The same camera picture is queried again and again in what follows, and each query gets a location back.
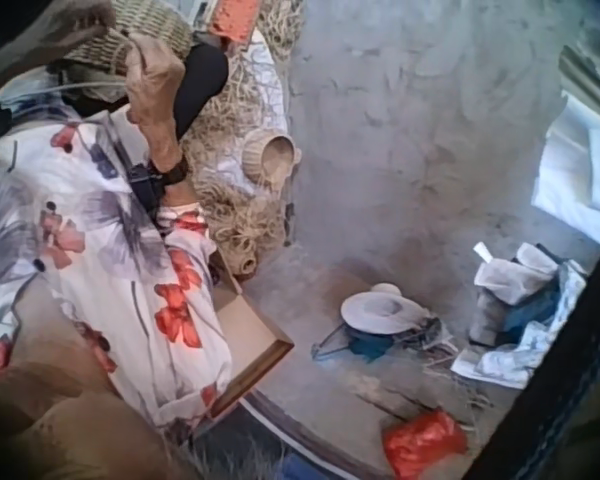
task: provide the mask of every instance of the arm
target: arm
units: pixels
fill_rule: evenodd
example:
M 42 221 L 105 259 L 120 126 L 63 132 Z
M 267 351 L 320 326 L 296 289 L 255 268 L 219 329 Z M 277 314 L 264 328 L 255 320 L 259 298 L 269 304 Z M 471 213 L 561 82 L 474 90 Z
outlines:
M 173 104 L 184 77 L 184 65 L 164 42 L 137 34 L 129 38 L 133 44 L 127 56 L 129 120 L 138 125 L 147 139 L 153 165 L 160 172 L 168 172 L 182 159 Z M 162 199 L 165 207 L 196 202 L 193 186 L 188 181 L 167 186 Z

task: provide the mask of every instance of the red plastic bag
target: red plastic bag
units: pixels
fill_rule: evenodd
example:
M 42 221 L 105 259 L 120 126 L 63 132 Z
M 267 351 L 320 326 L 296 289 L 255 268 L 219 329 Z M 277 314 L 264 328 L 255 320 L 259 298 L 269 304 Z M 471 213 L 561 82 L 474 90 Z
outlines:
M 447 455 L 467 450 L 467 436 L 440 409 L 389 430 L 383 437 L 385 455 L 399 480 L 416 480 Z

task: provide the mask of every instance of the black wristband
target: black wristband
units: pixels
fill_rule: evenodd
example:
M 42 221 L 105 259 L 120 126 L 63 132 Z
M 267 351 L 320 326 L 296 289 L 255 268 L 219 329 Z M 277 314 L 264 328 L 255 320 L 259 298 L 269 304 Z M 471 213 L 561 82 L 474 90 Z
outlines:
M 184 154 L 178 164 L 168 172 L 159 172 L 153 163 L 150 164 L 150 170 L 151 176 L 156 180 L 159 180 L 163 187 L 175 185 L 176 183 L 184 181 L 190 172 L 189 162 L 187 162 L 187 158 Z

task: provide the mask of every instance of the woven fiber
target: woven fiber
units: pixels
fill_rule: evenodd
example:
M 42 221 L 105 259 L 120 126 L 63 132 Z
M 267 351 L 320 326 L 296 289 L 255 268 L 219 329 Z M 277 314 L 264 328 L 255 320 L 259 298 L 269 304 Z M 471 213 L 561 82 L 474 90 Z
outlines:
M 160 0 L 113 0 L 116 30 L 143 33 L 163 40 L 184 60 L 193 45 L 193 28 L 184 17 Z M 107 35 L 78 47 L 68 60 L 111 74 L 125 75 L 128 45 L 120 38 Z

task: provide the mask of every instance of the white line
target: white line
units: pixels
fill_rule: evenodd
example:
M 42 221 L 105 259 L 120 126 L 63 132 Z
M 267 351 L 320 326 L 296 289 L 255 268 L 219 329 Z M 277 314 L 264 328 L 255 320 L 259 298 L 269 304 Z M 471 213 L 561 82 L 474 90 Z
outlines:
M 300 455 L 308 458 L 313 463 L 321 466 L 325 470 L 328 470 L 331 473 L 338 475 L 340 478 L 344 478 L 345 480 L 359 480 L 358 477 L 354 477 L 350 473 L 347 473 L 344 470 L 336 467 L 335 465 L 332 465 L 331 463 L 326 462 L 325 460 L 322 460 L 321 458 L 316 456 L 316 454 L 307 450 L 303 445 L 299 444 L 297 441 L 295 441 L 293 438 L 289 437 L 289 435 L 284 433 L 282 430 L 280 430 L 278 427 L 276 427 L 273 423 L 271 423 L 269 420 L 267 420 L 266 417 L 264 417 L 260 412 L 258 412 L 253 407 L 253 405 L 251 405 L 244 398 L 240 400 L 240 405 L 242 405 L 251 415 L 253 415 L 256 418 L 256 420 L 258 420 L 262 425 L 267 427 L 273 434 L 275 434 L 278 438 L 280 438 L 280 440 L 282 440 L 283 442 L 288 444 L 291 448 L 296 450 Z

